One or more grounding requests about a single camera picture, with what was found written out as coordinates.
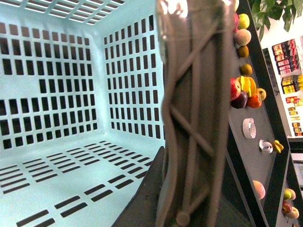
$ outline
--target orange fruit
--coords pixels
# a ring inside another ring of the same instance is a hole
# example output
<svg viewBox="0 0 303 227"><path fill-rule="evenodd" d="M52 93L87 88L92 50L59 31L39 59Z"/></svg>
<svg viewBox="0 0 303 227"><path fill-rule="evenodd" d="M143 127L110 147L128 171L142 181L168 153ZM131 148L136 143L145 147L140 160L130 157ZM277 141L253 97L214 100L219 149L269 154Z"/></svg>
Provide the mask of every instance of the orange fruit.
<svg viewBox="0 0 303 227"><path fill-rule="evenodd" d="M262 105L261 95L259 92L256 92L252 97L248 98L247 106L251 108L258 108Z"/></svg>

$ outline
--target rectangular slot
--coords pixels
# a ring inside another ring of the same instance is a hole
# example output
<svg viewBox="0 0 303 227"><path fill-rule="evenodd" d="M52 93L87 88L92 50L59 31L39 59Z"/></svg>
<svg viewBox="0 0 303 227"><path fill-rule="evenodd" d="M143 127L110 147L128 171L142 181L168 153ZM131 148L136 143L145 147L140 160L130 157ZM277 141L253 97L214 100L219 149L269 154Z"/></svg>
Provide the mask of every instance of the rectangular slot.
<svg viewBox="0 0 303 227"><path fill-rule="evenodd" d="M41 118L40 118L40 116L35 116L35 117L34 117L34 120L35 120L35 127L36 127L36 130L42 129Z"/></svg>
<svg viewBox="0 0 303 227"><path fill-rule="evenodd" d="M15 187L15 188L11 188L11 189L5 190L5 191L3 191L3 193L6 194L6 193L9 193L9 192L13 192L13 191L15 191L15 190L18 190L18 189L21 189L21 188L25 188L25 187L27 187L27 186L29 186L29 185L30 185L29 183L26 183L26 184L20 185L20 186L18 186L18 187Z"/></svg>
<svg viewBox="0 0 303 227"><path fill-rule="evenodd" d="M6 38L0 38L0 48L2 54L9 54L9 44Z"/></svg>
<svg viewBox="0 0 303 227"><path fill-rule="evenodd" d="M129 179L127 181L124 181L123 183L121 184L118 184L116 186L117 189L121 189L121 188L124 188L125 186L129 185L130 183L134 182L133 180Z"/></svg>
<svg viewBox="0 0 303 227"><path fill-rule="evenodd" d="M10 113L11 114L18 114L18 106L16 99L10 99L9 100L9 107L10 107Z"/></svg>
<svg viewBox="0 0 303 227"><path fill-rule="evenodd" d="M125 165L124 167L121 167L121 169L125 170L125 169L128 169L129 167L132 167L134 165L135 165L134 163L130 163L128 165Z"/></svg>
<svg viewBox="0 0 303 227"><path fill-rule="evenodd" d="M65 164L63 166L59 166L58 169L62 169L62 168L68 167L68 166L72 166L74 164L76 164L76 163L75 162L71 162L71 163Z"/></svg>
<svg viewBox="0 0 303 227"><path fill-rule="evenodd" d="M9 123L8 120L0 121L1 134L2 136L9 135Z"/></svg>
<svg viewBox="0 0 303 227"><path fill-rule="evenodd" d="M70 203L72 203L74 201L77 201L79 199L80 199L80 196L77 195L77 196L74 196L74 197L72 197L68 200L65 200L65 201L61 202L61 203L58 203L57 205L55 205L55 207L56 207L56 209L59 209L61 207L66 206L67 204L70 204Z"/></svg>
<svg viewBox="0 0 303 227"><path fill-rule="evenodd" d="M73 171L73 170L75 170L75 169L79 169L80 168L80 166L75 166L75 167L73 167L73 168L70 168L70 169L67 169L67 170L63 170L62 171L62 173L68 173L68 172L70 172L70 171Z"/></svg>
<svg viewBox="0 0 303 227"><path fill-rule="evenodd" d="M48 180L48 179L50 179L50 178L53 178L53 177L55 177L55 176L57 176L57 175L58 175L58 174L52 174L52 175L49 175L49 176L40 178L40 179L36 180L36 182L38 183L38 182L41 182L41 181L45 181L45 180Z"/></svg>
<svg viewBox="0 0 303 227"><path fill-rule="evenodd" d="M14 55L21 55L19 40L18 39L12 39L11 42L12 42L12 45L13 45Z"/></svg>
<svg viewBox="0 0 303 227"><path fill-rule="evenodd" d="M16 174L16 175L13 175L13 176L8 176L8 177L5 177L5 178L0 179L0 182L2 182L2 181L7 181L7 180L9 180L9 179L16 178L16 177L22 176L22 175L23 175L23 174Z"/></svg>
<svg viewBox="0 0 303 227"><path fill-rule="evenodd" d="M10 59L2 59L2 62L3 62L4 74L12 75L13 73L11 70Z"/></svg>
<svg viewBox="0 0 303 227"><path fill-rule="evenodd" d="M144 171L144 172L138 174L138 175L136 176L136 178L137 178L137 179L140 179L140 178L142 178L142 177L145 177L146 173L147 173L147 171Z"/></svg>
<svg viewBox="0 0 303 227"><path fill-rule="evenodd" d="M121 180L121 179L124 178L124 177L126 177L126 176L125 176L125 175L120 175L120 176L117 176L117 177L115 177L115 178L109 180L108 182L109 182L109 183L114 183L114 182L116 182L116 181L118 181L118 180Z"/></svg>
<svg viewBox="0 0 303 227"><path fill-rule="evenodd" d="M15 66L16 66L17 75L24 75L22 60L17 60L16 59L15 60Z"/></svg>
<svg viewBox="0 0 303 227"><path fill-rule="evenodd" d="M43 211L41 211L37 214L34 214L34 215L32 215L32 216L30 216L26 219L23 219L22 221L17 222L16 224L17 224L18 227L24 226L24 225L28 224L29 222L32 222L32 221L34 221L34 220L36 220L40 217L43 217L43 216L47 215L48 213L49 213L48 210L43 210Z"/></svg>
<svg viewBox="0 0 303 227"><path fill-rule="evenodd" d="M91 198L91 200L92 200L93 202L97 202L98 200L100 200L100 199L102 199L102 198L104 198L104 197L110 195L111 193L113 193L112 190L107 190L107 191L105 191L105 192L103 192L103 193L101 193L101 194L99 194L99 195L97 195L97 196Z"/></svg>

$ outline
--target artificial fruit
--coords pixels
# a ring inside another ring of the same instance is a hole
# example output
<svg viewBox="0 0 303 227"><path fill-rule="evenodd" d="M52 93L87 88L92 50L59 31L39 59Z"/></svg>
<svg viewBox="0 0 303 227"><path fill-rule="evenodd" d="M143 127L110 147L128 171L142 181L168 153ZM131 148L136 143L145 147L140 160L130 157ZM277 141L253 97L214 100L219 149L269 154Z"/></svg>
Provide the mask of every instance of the artificial fruit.
<svg viewBox="0 0 303 227"><path fill-rule="evenodd" d="M292 205L289 202L287 202L286 200L283 200L282 210L281 210L282 214L288 214L291 211L292 211Z"/></svg>
<svg viewBox="0 0 303 227"><path fill-rule="evenodd" d="M231 106L236 109L244 108L246 106L247 99L247 93L241 90L239 97L231 101Z"/></svg>
<svg viewBox="0 0 303 227"><path fill-rule="evenodd" d="M251 33L249 30L246 29L240 29L236 34L234 35L234 39L237 45L239 46L245 46L247 45L251 40Z"/></svg>
<svg viewBox="0 0 303 227"><path fill-rule="evenodd" d="M266 91L263 88L257 88L256 92L260 93L262 101L266 99Z"/></svg>
<svg viewBox="0 0 303 227"><path fill-rule="evenodd" d="M243 28L248 28L250 25L250 18L248 17L247 14L242 13L239 15L239 26L238 29L243 29Z"/></svg>
<svg viewBox="0 0 303 227"><path fill-rule="evenodd" d="M271 143L273 145L273 150L274 152L280 154L281 151L284 149L284 146L280 144L278 140L275 140L274 142Z"/></svg>
<svg viewBox="0 0 303 227"><path fill-rule="evenodd" d="M299 211L296 207L293 207L292 211L287 213L286 216L290 219L296 219L299 217Z"/></svg>
<svg viewBox="0 0 303 227"><path fill-rule="evenodd" d="M240 83L235 78L231 78L231 101L239 97L241 93Z"/></svg>
<svg viewBox="0 0 303 227"><path fill-rule="evenodd" d="M255 93L252 97L248 98L247 106L251 108L259 108L262 105L260 93Z"/></svg>
<svg viewBox="0 0 303 227"><path fill-rule="evenodd" d="M290 199L291 197L292 197L291 192L290 192L287 188L285 188L283 200L288 200L288 199Z"/></svg>
<svg viewBox="0 0 303 227"><path fill-rule="evenodd" d="M250 52L248 50L248 47L245 46L240 46L239 47L239 56L240 58L247 58L249 56Z"/></svg>
<svg viewBox="0 0 303 227"><path fill-rule="evenodd" d="M258 193L259 200L263 199L265 197L265 188L263 184L259 181L253 181L255 189Z"/></svg>
<svg viewBox="0 0 303 227"><path fill-rule="evenodd" d="M233 14L233 32L238 31L238 26L239 26L239 16L236 12Z"/></svg>
<svg viewBox="0 0 303 227"><path fill-rule="evenodd" d="M291 197L289 199L290 200L294 200L296 198L294 190L292 190L290 188L286 188L286 190L288 190L290 192L290 194L291 194Z"/></svg>

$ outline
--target white wall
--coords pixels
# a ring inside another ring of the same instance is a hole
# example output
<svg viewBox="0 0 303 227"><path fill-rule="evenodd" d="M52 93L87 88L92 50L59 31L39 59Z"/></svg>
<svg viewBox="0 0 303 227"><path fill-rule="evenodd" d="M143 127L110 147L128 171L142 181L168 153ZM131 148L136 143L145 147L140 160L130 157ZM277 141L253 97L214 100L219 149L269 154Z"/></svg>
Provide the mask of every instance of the white wall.
<svg viewBox="0 0 303 227"><path fill-rule="evenodd" d="M290 26L289 32L286 32L283 29L284 21L282 18L279 21L270 19L270 23L270 30L267 31L265 28L264 36L261 41L262 48L271 48L275 44L303 35L303 16L297 17L294 20L294 24Z"/></svg>

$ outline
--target display shelf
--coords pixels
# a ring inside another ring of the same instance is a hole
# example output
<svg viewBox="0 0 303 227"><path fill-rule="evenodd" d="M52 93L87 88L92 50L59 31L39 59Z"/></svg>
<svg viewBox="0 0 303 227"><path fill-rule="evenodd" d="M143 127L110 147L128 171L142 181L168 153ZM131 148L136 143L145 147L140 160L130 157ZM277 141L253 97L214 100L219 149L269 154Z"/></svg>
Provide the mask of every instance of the display shelf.
<svg viewBox="0 0 303 227"><path fill-rule="evenodd" d="M252 78L255 79L257 87L266 90L267 98L262 106L257 109L245 107L244 109L231 109L230 114L230 133L228 151L239 178L240 184L244 189L243 193L248 202L256 226L277 227L291 226L287 223L286 217L281 213L284 185L287 173L290 149L287 137L283 128L280 113L278 111L275 94L271 85L271 80L267 70L267 65L258 40L257 31L253 25L250 6L248 1L241 1L237 10L238 14L246 13L251 21L248 30L251 32L251 42L248 44L250 56L247 59L239 60L239 65L249 63L253 67ZM279 90L282 91L281 84L277 83ZM285 96L281 93L284 107L286 106ZM242 133L242 122L245 118L253 118L257 129L255 139L246 139ZM284 145L281 154L264 154L258 148L259 140L278 140ZM252 180L263 183L266 189L266 196L259 200Z"/></svg>

